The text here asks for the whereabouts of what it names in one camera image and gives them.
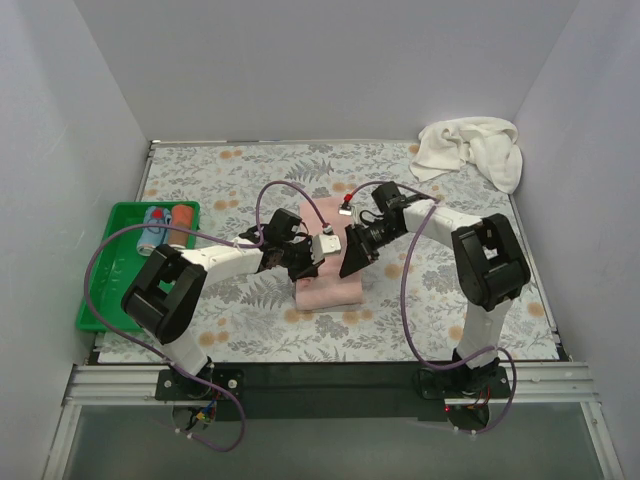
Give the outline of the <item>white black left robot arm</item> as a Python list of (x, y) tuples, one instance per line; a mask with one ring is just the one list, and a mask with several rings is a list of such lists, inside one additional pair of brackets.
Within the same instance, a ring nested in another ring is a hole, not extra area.
[(211, 360), (189, 331), (202, 291), (276, 267), (286, 269), (293, 281), (317, 276), (331, 249), (341, 249), (340, 241), (323, 232), (304, 233), (301, 226), (298, 215), (280, 208), (269, 223), (249, 228), (228, 245), (176, 249), (163, 244), (127, 289), (122, 310), (153, 338), (175, 371), (208, 380)]

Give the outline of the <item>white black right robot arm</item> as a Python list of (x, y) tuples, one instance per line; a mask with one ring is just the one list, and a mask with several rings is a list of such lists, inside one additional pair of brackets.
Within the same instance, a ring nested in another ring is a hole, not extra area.
[(380, 248), (406, 234), (414, 241), (426, 237), (450, 248), (467, 299), (463, 333), (450, 363), (420, 362), (451, 390), (485, 389), (497, 375), (506, 315), (531, 279), (511, 223), (501, 214), (481, 218), (443, 207), (437, 199), (393, 181), (373, 185), (371, 196), (379, 212), (371, 221), (346, 227), (340, 277), (373, 264)]

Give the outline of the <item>pink towel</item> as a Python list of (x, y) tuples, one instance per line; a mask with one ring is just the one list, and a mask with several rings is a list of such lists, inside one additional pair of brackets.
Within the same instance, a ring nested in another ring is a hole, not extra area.
[(295, 282), (296, 308), (300, 311), (316, 311), (360, 304), (364, 299), (361, 273), (345, 278), (339, 276), (347, 247), (345, 228), (352, 223), (352, 219), (339, 213), (342, 204), (340, 197), (317, 198), (314, 202), (340, 239), (341, 252), (327, 257), (316, 277)]

